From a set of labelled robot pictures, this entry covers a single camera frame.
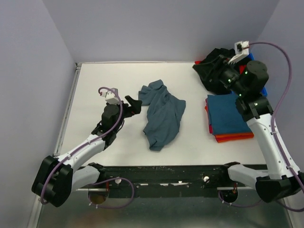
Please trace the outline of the grey-blue t shirt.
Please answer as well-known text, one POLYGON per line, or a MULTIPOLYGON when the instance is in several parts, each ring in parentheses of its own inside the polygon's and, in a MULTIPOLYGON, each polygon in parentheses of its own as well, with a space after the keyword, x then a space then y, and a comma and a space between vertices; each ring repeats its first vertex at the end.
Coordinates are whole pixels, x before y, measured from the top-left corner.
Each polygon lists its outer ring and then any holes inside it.
POLYGON ((138 98, 148 107, 143 132, 149 149, 159 152, 178 135, 186 101, 172 95, 162 80, 142 86, 138 98))

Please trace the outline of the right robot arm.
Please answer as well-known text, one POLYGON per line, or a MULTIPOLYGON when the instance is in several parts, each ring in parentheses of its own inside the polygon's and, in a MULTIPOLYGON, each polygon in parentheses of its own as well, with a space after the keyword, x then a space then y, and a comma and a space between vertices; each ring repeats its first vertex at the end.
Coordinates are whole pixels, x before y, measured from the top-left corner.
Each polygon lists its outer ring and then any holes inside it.
POLYGON ((237 95, 236 108, 258 141, 267 171, 250 169, 238 162, 227 163, 218 180, 224 186, 240 182, 256 190, 266 203, 295 195, 304 188, 304 174, 291 158, 275 125, 275 112, 262 88, 269 79, 267 67, 249 61, 240 74, 219 55, 207 76, 208 82, 223 85, 237 95))

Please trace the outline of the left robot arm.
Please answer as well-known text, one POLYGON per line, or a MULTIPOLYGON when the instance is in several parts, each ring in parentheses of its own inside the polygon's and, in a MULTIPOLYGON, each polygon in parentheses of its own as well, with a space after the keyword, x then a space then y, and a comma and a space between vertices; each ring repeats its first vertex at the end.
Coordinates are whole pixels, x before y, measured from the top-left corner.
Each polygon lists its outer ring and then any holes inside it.
POLYGON ((31 189, 40 197, 42 204, 59 207, 71 192, 81 187, 109 186, 104 166, 86 162, 114 142, 125 118, 141 112, 141 100, 134 100, 128 95, 125 99, 127 103, 107 101, 101 121, 76 148, 58 157, 47 156, 42 161, 31 189))

